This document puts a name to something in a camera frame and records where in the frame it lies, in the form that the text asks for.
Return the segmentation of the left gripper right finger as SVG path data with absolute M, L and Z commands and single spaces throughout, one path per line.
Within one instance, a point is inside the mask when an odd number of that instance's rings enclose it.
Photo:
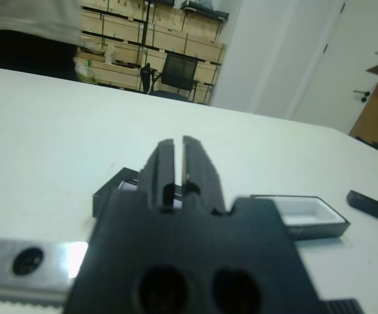
M 203 208 L 213 215 L 225 214 L 225 203 L 218 172 L 201 141 L 185 135 L 182 159 L 182 194 L 194 194 Z

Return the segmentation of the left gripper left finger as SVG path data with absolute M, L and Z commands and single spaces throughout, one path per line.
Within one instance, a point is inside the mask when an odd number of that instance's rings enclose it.
M 148 206 L 172 209 L 175 195 L 175 146 L 172 139 L 160 141 L 139 173 L 139 191 Z

